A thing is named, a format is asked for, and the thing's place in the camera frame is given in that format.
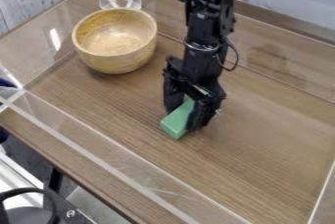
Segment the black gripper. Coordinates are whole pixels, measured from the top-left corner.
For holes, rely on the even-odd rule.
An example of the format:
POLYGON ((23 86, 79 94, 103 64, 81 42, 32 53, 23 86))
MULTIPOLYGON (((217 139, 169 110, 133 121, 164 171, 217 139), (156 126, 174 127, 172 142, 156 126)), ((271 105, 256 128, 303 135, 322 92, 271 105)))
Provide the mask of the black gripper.
POLYGON ((227 93, 219 83, 225 63, 228 45, 220 41, 212 45, 185 42, 184 58, 166 58, 164 69, 164 105, 172 112, 183 103, 185 96, 195 99, 187 128, 196 131, 208 125, 217 115, 227 93), (196 88, 207 92, 203 96, 196 88))

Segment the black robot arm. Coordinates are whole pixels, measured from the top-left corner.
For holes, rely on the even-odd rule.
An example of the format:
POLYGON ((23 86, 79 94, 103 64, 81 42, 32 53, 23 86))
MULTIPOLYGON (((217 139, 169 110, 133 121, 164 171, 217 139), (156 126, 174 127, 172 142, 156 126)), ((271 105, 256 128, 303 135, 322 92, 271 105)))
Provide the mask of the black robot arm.
POLYGON ((184 57, 166 58, 164 69, 164 105, 174 112, 187 100, 195 105, 183 127, 196 131, 208 125, 227 99, 219 78, 228 52, 236 47, 229 34, 235 31, 235 0, 180 0, 185 4, 188 34, 184 57))

